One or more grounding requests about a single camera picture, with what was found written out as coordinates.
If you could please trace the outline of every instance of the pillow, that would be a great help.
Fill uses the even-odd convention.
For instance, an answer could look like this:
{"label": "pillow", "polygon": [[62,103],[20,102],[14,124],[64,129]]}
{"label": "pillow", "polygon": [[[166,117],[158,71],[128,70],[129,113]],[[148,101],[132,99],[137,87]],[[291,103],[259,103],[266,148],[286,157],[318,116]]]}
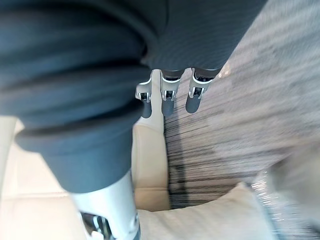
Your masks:
{"label": "pillow", "polygon": [[138,213],[141,240],[276,240],[264,210],[244,183],[202,205]]}

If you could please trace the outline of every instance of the gray carpet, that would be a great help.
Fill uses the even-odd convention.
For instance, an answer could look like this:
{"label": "gray carpet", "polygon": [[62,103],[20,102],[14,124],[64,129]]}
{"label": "gray carpet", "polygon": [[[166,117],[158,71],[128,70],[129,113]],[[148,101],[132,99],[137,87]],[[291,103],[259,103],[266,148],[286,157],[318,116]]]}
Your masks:
{"label": "gray carpet", "polygon": [[195,114],[190,77],[165,119],[173,208],[215,200],[320,137],[320,1],[270,0]]}

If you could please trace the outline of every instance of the striped carpet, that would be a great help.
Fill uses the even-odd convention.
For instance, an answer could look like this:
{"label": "striped carpet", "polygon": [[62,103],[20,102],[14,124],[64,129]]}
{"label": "striped carpet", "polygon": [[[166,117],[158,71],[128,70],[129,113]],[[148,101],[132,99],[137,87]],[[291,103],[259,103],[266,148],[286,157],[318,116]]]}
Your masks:
{"label": "striped carpet", "polygon": [[173,208],[215,200],[320,137],[320,1],[270,0],[221,73],[188,114],[188,69],[165,119]]}

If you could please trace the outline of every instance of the beige leather seat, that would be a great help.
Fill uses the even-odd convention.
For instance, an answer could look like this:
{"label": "beige leather seat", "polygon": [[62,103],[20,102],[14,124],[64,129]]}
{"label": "beige leather seat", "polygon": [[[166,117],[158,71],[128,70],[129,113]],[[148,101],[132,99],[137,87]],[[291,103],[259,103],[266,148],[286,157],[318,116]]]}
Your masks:
{"label": "beige leather seat", "polygon": [[[152,83],[152,116],[133,128],[132,178],[137,208],[161,211],[170,204],[159,71]],[[84,240],[68,193],[38,153],[14,143],[22,128],[16,119],[0,117],[0,239]]]}

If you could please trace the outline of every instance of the dark gray fabric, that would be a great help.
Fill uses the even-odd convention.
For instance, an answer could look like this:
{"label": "dark gray fabric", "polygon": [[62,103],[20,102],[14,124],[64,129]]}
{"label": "dark gray fabric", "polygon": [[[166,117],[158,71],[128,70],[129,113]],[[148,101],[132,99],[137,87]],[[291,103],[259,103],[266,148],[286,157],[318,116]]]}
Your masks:
{"label": "dark gray fabric", "polygon": [[222,67],[264,2],[2,0],[0,114],[23,121],[17,142],[67,191],[104,188],[130,168],[136,85],[150,69]]}

